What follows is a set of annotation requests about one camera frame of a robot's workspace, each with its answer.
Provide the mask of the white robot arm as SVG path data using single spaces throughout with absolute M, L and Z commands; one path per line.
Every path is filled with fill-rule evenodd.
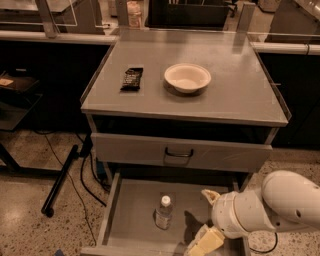
M 211 227 L 202 226 L 184 256 L 207 256 L 224 245 L 256 231 L 311 232 L 320 229 L 320 187 L 286 170 L 268 174 L 260 187 L 219 194 L 204 189 L 212 206 Z

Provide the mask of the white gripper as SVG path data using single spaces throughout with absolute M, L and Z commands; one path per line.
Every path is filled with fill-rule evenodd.
M 267 229 L 267 214 L 260 189 L 222 195 L 203 189 L 201 194 L 212 206 L 211 218 L 215 227 L 204 224 L 187 246 L 184 256 L 205 256 L 220 248 L 225 237 L 236 239 Z

